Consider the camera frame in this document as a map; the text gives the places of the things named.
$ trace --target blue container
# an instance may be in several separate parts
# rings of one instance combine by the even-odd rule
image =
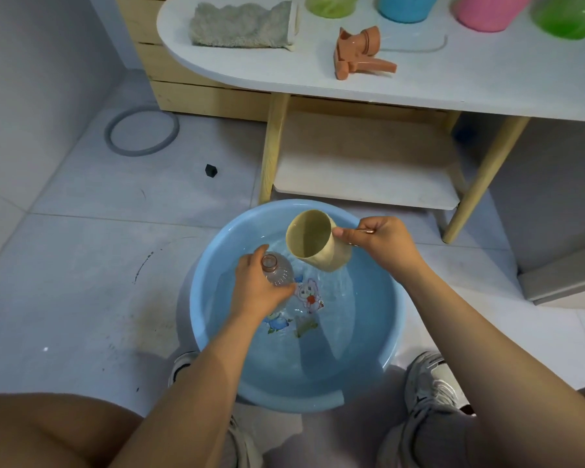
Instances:
[[[283,239],[293,218],[313,208],[328,213],[341,227],[355,228],[359,223],[351,213],[326,203],[278,200],[242,213],[214,237],[195,269],[190,297],[181,291],[178,301],[179,314],[190,314],[200,349],[229,313],[238,258],[264,242],[273,245],[278,237]],[[291,263],[295,272],[304,264],[294,259]],[[354,248],[345,268],[351,276],[347,292],[352,298],[338,303],[333,296],[336,305],[331,305],[323,294],[325,306],[317,312],[317,328],[297,338],[292,323],[287,326],[284,321],[277,332],[262,323],[242,369],[240,396],[281,412],[314,412],[343,405],[383,376],[403,329],[405,290],[361,248]],[[180,305],[186,300],[189,311]]]
[[[379,0],[379,12],[397,23],[420,23],[427,19],[437,0]]]

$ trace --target table top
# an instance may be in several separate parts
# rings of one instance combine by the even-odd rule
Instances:
[[[585,121],[585,39],[555,38],[540,30],[528,10],[501,33],[478,33],[450,13],[452,0],[438,0],[429,18],[400,25],[382,18],[373,0],[358,0],[349,17],[329,20],[301,7],[294,51],[192,45],[188,23],[198,2],[221,7],[256,2],[270,8],[281,0],[167,0],[158,33],[172,56],[187,68],[224,84],[315,97],[371,101],[411,107],[481,111],[504,115]],[[385,52],[376,57],[398,64],[396,74],[334,76],[339,28],[357,33],[378,25],[382,47],[435,52]],[[442,48],[438,39],[446,39]]]

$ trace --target white shelf board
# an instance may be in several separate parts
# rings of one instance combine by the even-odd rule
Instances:
[[[279,192],[441,210],[459,203],[449,175],[457,151],[433,125],[292,111],[279,155]]]
[[[213,80],[251,90],[394,105],[585,121],[585,39],[555,38],[537,27],[525,9],[500,33],[479,33],[458,23],[452,0],[438,0],[422,23],[398,25],[383,18],[373,0],[358,0],[356,11],[329,20],[308,12],[304,0],[294,52],[194,46],[188,25],[200,1],[215,6],[281,0],[167,0],[156,23],[172,56]],[[384,44],[408,37],[447,36],[437,52],[379,52],[396,62],[395,74],[334,75],[334,47],[342,26],[349,32],[379,25]]]

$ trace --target cleaning mitt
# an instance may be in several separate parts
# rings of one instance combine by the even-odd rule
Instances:
[[[270,10],[255,3],[216,8],[199,3],[189,31],[193,44],[216,47],[285,47],[292,50],[299,31],[297,3],[281,2]]]

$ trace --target person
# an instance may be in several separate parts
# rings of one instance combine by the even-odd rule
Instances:
[[[442,281],[400,220],[370,217],[359,228],[375,233],[333,233],[405,287],[442,352],[410,365],[409,416],[386,435],[377,466],[585,467],[585,390],[574,391]],[[0,467],[260,466],[231,413],[254,332],[294,292],[264,277],[266,249],[240,258],[226,323],[201,354],[178,358],[169,390],[144,419],[80,396],[0,395]]]

